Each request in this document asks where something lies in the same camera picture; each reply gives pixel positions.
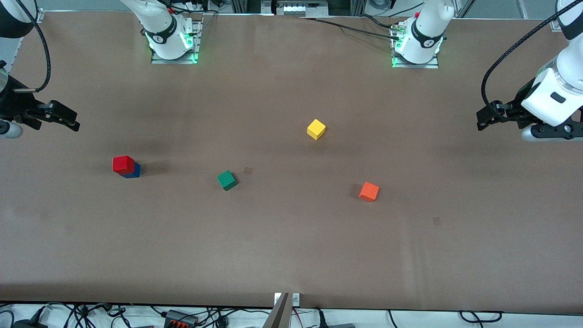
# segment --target black cable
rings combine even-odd
[[[349,29],[349,30],[353,30],[353,31],[356,31],[356,32],[364,33],[364,34],[370,34],[370,35],[373,35],[373,36],[386,37],[387,39],[391,39],[391,40],[399,40],[399,38],[396,37],[396,36],[388,36],[388,35],[374,33],[374,32],[369,32],[369,31],[365,31],[365,30],[359,30],[359,29],[355,29],[354,27],[350,27],[350,26],[346,26],[346,25],[342,25],[342,24],[330,22],[330,21],[327,21],[327,20],[314,19],[314,21],[321,22],[321,23],[326,23],[326,24],[331,24],[331,25],[334,25],[334,26],[341,27],[343,29]]]
[[[69,313],[69,316],[67,317],[67,320],[65,321],[65,324],[63,325],[63,328],[69,328],[69,320],[71,319],[71,317],[73,316],[73,313],[75,312],[75,307],[73,307],[71,309],[71,312]]]
[[[391,323],[393,324],[394,328],[399,328],[397,327],[397,324],[395,323],[395,319],[393,319],[393,313],[391,312],[391,310],[387,310],[389,312],[389,318],[391,318]]]
[[[362,13],[362,14],[359,15],[359,17],[366,17],[366,18],[372,20],[375,24],[377,24],[377,25],[379,25],[381,27],[384,27],[386,29],[390,29],[391,28],[391,25],[383,24],[383,23],[379,22],[376,18],[372,17],[371,15]]]
[[[214,13],[219,13],[218,11],[215,10],[206,10],[206,11],[192,11],[190,9],[187,8],[180,8],[180,7],[176,7],[176,6],[172,6],[172,5],[167,5],[166,3],[164,3],[164,1],[162,0],[158,0],[158,2],[160,2],[161,4],[163,4],[164,6],[166,6],[166,8],[168,9],[172,9],[172,11],[174,13],[205,13],[205,12],[214,12]]]
[[[488,69],[488,71],[486,71],[486,74],[484,74],[484,78],[482,79],[482,87],[480,88],[480,91],[482,93],[482,100],[486,104],[486,107],[490,108],[490,110],[498,117],[498,119],[500,119],[501,122],[508,122],[509,119],[507,117],[500,115],[500,113],[498,113],[497,110],[492,108],[492,105],[490,104],[490,101],[488,100],[488,97],[486,96],[486,83],[488,82],[488,78],[490,77],[492,72],[496,69],[496,67],[498,67],[498,65],[500,65],[500,63],[506,57],[508,57],[508,55],[510,55],[514,50],[516,50],[516,48],[518,48],[521,44],[523,44],[525,41],[527,41],[536,32],[540,31],[547,24],[554,21],[559,16],[566,13],[571,8],[573,8],[574,6],[577,6],[581,2],[583,2],[583,0],[575,0],[569,6],[566,6],[565,8],[561,9],[559,12],[552,15],[551,17],[545,19],[544,22],[538,24],[534,29],[532,29],[530,32],[528,32],[526,35],[524,35],[520,40],[518,40],[515,44],[513,44],[512,47],[510,47],[508,50],[506,50],[506,52],[504,54],[502,54],[502,56],[500,56],[500,58],[498,58],[498,60]]]
[[[215,16],[217,16],[217,15],[219,14],[219,12],[218,12],[218,11],[209,11],[209,12],[213,12],[213,14],[210,16],[210,18],[209,18],[209,21],[208,21],[208,22],[206,22],[206,23],[205,23],[205,24],[202,26],[202,28],[201,28],[201,33],[202,33],[202,31],[204,31],[204,30],[205,30],[205,28],[206,28],[207,26],[209,26],[209,24],[210,24],[210,23],[213,21],[213,18],[215,18]]]
[[[0,311],[0,315],[3,313],[8,313],[12,317],[12,321],[10,322],[10,328],[12,328],[12,326],[14,326],[14,312],[12,312],[10,310]]]
[[[465,312],[471,313],[473,315],[473,317],[476,318],[476,320],[470,320],[470,319],[467,319],[466,317],[464,317],[463,314]],[[484,319],[480,319],[480,317],[477,316],[476,312],[474,312],[474,311],[467,311],[467,310],[459,311],[459,316],[462,318],[463,321],[465,321],[467,323],[471,323],[471,324],[477,323],[477,324],[479,324],[480,325],[480,328],[484,328],[484,324],[485,323],[494,323],[494,322],[498,322],[498,321],[500,321],[502,319],[502,312],[488,312],[488,313],[496,313],[496,314],[498,314],[498,316],[495,317],[494,319],[484,320]]]
[[[117,319],[121,319],[121,317],[120,317],[120,316],[117,316],[117,317],[113,318],[113,320],[111,321],[111,326],[110,326],[110,328],[113,328],[113,324],[115,323],[115,321],[116,321]]]
[[[51,79],[51,56],[48,53],[48,45],[47,45],[47,41],[44,38],[44,34],[43,31],[41,31],[40,27],[38,26],[38,23],[36,22],[36,20],[34,19],[33,15],[29,12],[29,10],[26,8],[26,6],[24,4],[22,4],[21,0],[14,0],[16,1],[16,3],[20,6],[20,8],[22,8],[22,10],[24,11],[24,13],[26,14],[26,16],[28,16],[28,18],[30,19],[30,21],[32,22],[32,24],[34,25],[34,28],[37,30],[38,32],[38,36],[40,37],[40,41],[43,44],[43,49],[44,49],[44,56],[47,60],[47,74],[44,78],[44,82],[43,84],[34,89],[34,92],[40,92],[42,91],[44,88],[47,87],[48,85],[48,81]]]
[[[37,11],[37,15],[34,17],[34,20],[38,20],[38,4],[37,4],[36,0],[34,0],[34,8]]]
[[[219,318],[217,318],[217,320],[219,320],[220,318],[226,318],[226,317],[230,316],[231,314],[233,314],[233,313],[235,313],[235,312],[237,312],[237,311],[240,311],[240,309],[236,309],[236,310],[233,310],[233,311],[231,311],[231,312],[229,312],[229,313],[227,313],[227,314],[225,314],[225,315],[221,315],[221,316],[219,316]],[[210,327],[210,326],[214,325],[214,324],[215,324],[215,322],[216,322],[216,320],[214,320],[214,321],[213,321],[213,322],[211,322],[211,323],[207,323],[206,325],[202,326],[202,328],[207,328],[207,327]]]
[[[271,314],[271,312],[267,312],[267,311],[263,311],[263,310],[245,310],[245,309],[241,309],[241,311],[243,311],[243,312],[249,312],[249,313],[261,312],[261,313],[265,313],[267,315],[270,315]]]
[[[162,312],[160,312],[160,311],[156,310],[156,308],[155,308],[155,307],[153,307],[152,305],[150,305],[150,308],[151,308],[152,310],[154,310],[154,312],[158,313],[159,315],[162,315]]]
[[[46,305],[44,305],[42,308],[38,309],[37,312],[35,312],[33,314],[33,316],[29,320],[29,324],[32,324],[32,325],[38,324],[38,321],[40,320],[40,316],[43,314],[43,310],[45,307],[46,307]]]
[[[326,323],[326,317],[324,316],[324,312],[322,312],[322,310],[320,309],[316,309],[318,310],[318,313],[320,314],[320,328],[328,328],[328,324]]]
[[[422,3],[420,3],[420,4],[416,5],[416,6],[413,6],[413,7],[409,8],[409,9],[405,9],[404,11],[400,11],[400,12],[398,12],[398,13],[394,13],[394,14],[392,14],[392,15],[389,15],[389,16],[387,16],[387,17],[395,17],[396,15],[398,15],[398,14],[400,14],[400,13],[404,13],[404,12],[412,11],[413,9],[415,9],[415,8],[417,8],[417,7],[419,7],[419,6],[423,6],[423,4],[424,4],[424,2],[422,2]]]

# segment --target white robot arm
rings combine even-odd
[[[120,0],[138,17],[150,47],[162,59],[180,58],[194,46],[192,19],[171,14],[157,0]],[[22,126],[39,130],[42,122],[55,122],[79,131],[77,113],[52,100],[39,102],[33,93],[42,90],[50,78],[50,57],[42,31],[36,23],[38,8],[34,0],[0,0],[0,37],[21,38],[36,28],[47,56],[47,77],[40,88],[30,89],[4,71],[0,61],[0,138],[18,138]]]
[[[496,100],[478,111],[479,131],[495,123],[516,121],[525,141],[583,140],[581,119],[571,118],[583,110],[583,2],[557,0],[556,10],[566,10],[558,20],[569,45],[543,66],[513,101],[502,104]]]
[[[414,64],[425,64],[439,51],[445,28],[454,17],[451,0],[425,0],[419,15],[399,25],[406,30],[395,52]]]
[[[171,14],[156,0],[120,0],[138,17],[154,52],[174,60],[194,46],[192,19]]]

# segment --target electrical wire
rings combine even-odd
[[[512,47],[510,47],[508,50],[506,50],[506,52],[504,54],[502,54],[502,56],[500,56],[500,58],[498,58],[498,60],[494,64],[492,64],[492,66],[488,69],[488,71],[486,71],[486,74],[484,74],[484,78],[482,79],[482,86],[480,88],[480,91],[482,93],[482,100],[486,104],[486,107],[490,108],[490,110],[494,113],[494,115],[496,115],[498,117],[498,119],[501,122],[508,122],[509,119],[507,117],[504,117],[504,116],[500,115],[500,113],[498,113],[498,111],[495,110],[492,107],[492,105],[490,104],[490,101],[488,100],[488,97],[486,95],[486,83],[488,82],[488,78],[490,77],[490,75],[492,74],[492,72],[496,69],[496,67],[498,67],[498,65],[500,65],[500,63],[506,57],[508,57],[508,55],[510,55],[514,50],[516,50],[516,48],[518,48],[521,44],[523,44],[525,41],[527,41],[536,32],[540,31],[547,24],[549,24],[550,22],[554,21],[559,16],[561,16],[564,13],[566,13],[571,8],[573,8],[574,6],[577,6],[581,2],[583,2],[583,0],[575,0],[569,6],[566,6],[565,8],[563,8],[560,11],[558,11],[557,13],[555,13],[554,15],[551,15],[551,17],[545,19],[544,22],[538,24],[534,29],[532,29],[530,32],[528,32],[526,35],[524,35],[520,40],[518,40],[515,44],[513,44]]]
[[[150,308],[151,308],[152,310],[154,310],[154,312],[158,313],[159,315],[162,315],[162,312],[160,312],[160,311],[156,310],[156,308],[155,308],[155,307],[153,307],[152,305],[150,305]]]
[[[202,31],[204,31],[204,30],[205,30],[205,28],[206,28],[207,26],[209,26],[209,24],[210,24],[210,23],[213,21],[213,18],[215,18],[215,16],[219,14],[219,12],[218,12],[218,11],[208,11],[208,12],[213,12],[213,15],[210,17],[209,21],[208,21],[208,22],[206,22],[206,24],[204,24],[204,25],[202,26],[201,33],[202,33]]]
[[[320,328],[328,328],[328,324],[326,322],[326,317],[324,316],[324,312],[322,311],[322,309],[316,309],[318,310],[318,314],[320,315]]]
[[[14,326],[14,312],[10,311],[10,310],[2,310],[0,311],[0,315],[3,313],[8,313],[11,317],[12,317],[12,321],[10,321],[10,328],[12,328],[12,326]]]
[[[476,320],[470,320],[470,319],[464,317],[463,314],[466,313],[466,312],[467,313],[471,313],[473,315],[473,317],[476,318]],[[459,311],[459,316],[462,318],[463,321],[465,321],[467,323],[471,323],[471,324],[477,323],[477,324],[480,325],[480,328],[484,328],[484,324],[485,323],[494,323],[494,322],[498,322],[498,321],[500,321],[502,319],[502,312],[491,312],[491,313],[496,313],[496,314],[498,314],[498,316],[495,317],[494,319],[483,320],[483,319],[480,319],[480,317],[477,316],[476,312],[474,312],[474,311],[467,311],[467,310]]]
[[[297,320],[300,322],[300,327],[304,328],[304,324],[302,324],[301,319],[300,319],[300,315],[297,313],[297,310],[293,309],[293,313],[295,314]]]
[[[71,319],[71,317],[73,316],[73,313],[75,312],[75,307],[73,307],[71,309],[71,312],[69,313],[69,316],[67,317],[67,320],[65,321],[65,324],[63,325],[63,328],[68,328],[69,327],[69,320]]]
[[[358,17],[366,17],[366,18],[372,20],[375,24],[377,24],[377,25],[379,25],[381,27],[384,27],[386,29],[390,29],[391,28],[391,25],[383,24],[383,23],[379,22],[376,18],[374,18],[374,17],[372,17],[371,15],[368,15],[368,14],[362,13],[362,14],[358,15]]]
[[[51,305],[62,305],[62,306],[66,307],[69,310],[72,310],[73,309],[69,305],[67,305],[65,303],[61,303],[61,302],[49,302],[45,306],[47,307],[47,309],[50,310],[51,309]]]
[[[28,16],[28,18],[30,19],[30,21],[32,22],[34,28],[37,30],[38,32],[38,36],[40,37],[40,41],[43,44],[43,49],[44,49],[44,56],[47,60],[47,74],[44,78],[44,82],[43,84],[36,88],[36,89],[32,89],[34,90],[33,92],[40,92],[42,91],[44,88],[47,87],[48,85],[48,81],[51,79],[51,56],[48,53],[48,45],[47,45],[47,41],[44,38],[44,34],[43,31],[41,31],[40,27],[38,26],[38,23],[36,21],[36,19],[33,17],[33,15],[29,12],[29,10],[26,8],[26,6],[22,3],[21,0],[14,0],[16,1],[16,3],[20,6],[20,8],[22,9],[22,11],[24,11],[24,13],[26,14],[26,16]]]
[[[417,8],[417,7],[421,7],[421,6],[423,6],[423,4],[424,4],[424,3],[425,3],[425,2],[422,2],[422,3],[420,3],[420,4],[416,5],[416,6],[413,6],[413,7],[409,8],[409,9],[405,9],[404,11],[400,11],[400,12],[398,12],[398,13],[394,13],[394,14],[392,14],[392,15],[389,15],[389,16],[387,16],[387,17],[395,17],[396,15],[398,15],[398,14],[400,14],[400,13],[404,13],[404,12],[412,11],[413,9],[415,9],[415,8]]]
[[[384,35],[384,34],[379,34],[379,33],[374,33],[374,32],[370,32],[370,31],[365,31],[365,30],[360,30],[360,29],[356,29],[354,27],[350,27],[350,26],[346,26],[346,25],[342,25],[342,24],[338,24],[338,23],[334,23],[334,22],[330,22],[328,20],[321,20],[321,19],[313,19],[316,22],[321,22],[321,23],[326,23],[326,24],[330,24],[330,25],[334,25],[334,26],[338,26],[341,27],[343,29],[349,29],[352,31],[356,31],[356,32],[360,32],[360,33],[364,33],[364,34],[370,34],[373,36],[379,36],[379,37],[385,37],[387,39],[391,39],[391,40],[399,40],[398,37],[396,36],[388,36],[388,35]]]
[[[395,323],[395,319],[393,319],[393,313],[391,312],[391,310],[387,310],[387,312],[389,312],[389,318],[391,318],[391,323],[393,324],[393,327],[399,328],[399,327],[397,327],[397,324]]]
[[[413,6],[413,7],[409,8],[409,9],[405,9],[404,11],[400,11],[400,12],[398,12],[398,13],[394,13],[394,14],[392,14],[392,15],[389,15],[389,16],[387,16],[387,17],[395,17],[395,16],[396,16],[396,15],[398,15],[398,14],[401,14],[401,13],[404,13],[404,12],[408,12],[408,11],[412,11],[413,9],[415,9],[415,8],[417,8],[417,7],[419,7],[419,6],[422,6],[423,4],[424,4],[424,2],[422,2],[422,3],[420,3],[420,4],[416,5],[416,6]],[[373,16],[375,16],[375,17],[382,16],[382,15],[384,15],[384,13],[386,13],[386,12],[387,12],[387,11],[389,11],[389,10],[390,10],[390,9],[387,9],[387,10],[385,10],[385,11],[383,11],[383,12],[381,12],[381,13],[378,13],[378,14],[376,14],[376,15],[373,15]]]

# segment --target brown table surface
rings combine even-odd
[[[475,126],[483,74],[536,24],[455,20],[441,68],[415,70],[391,68],[381,38],[220,16],[185,66],[151,65],[131,13],[48,13],[37,98],[82,125],[0,143],[0,299],[582,311],[581,144]],[[565,45],[543,29],[491,99]],[[31,33],[13,76],[37,86],[44,65]],[[143,177],[111,171],[126,154]],[[225,192],[227,169],[240,184]],[[374,203],[354,196],[365,181]]]

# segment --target metal frame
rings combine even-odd
[[[289,328],[292,318],[293,297],[290,293],[283,293],[273,310],[267,317],[263,328]]]

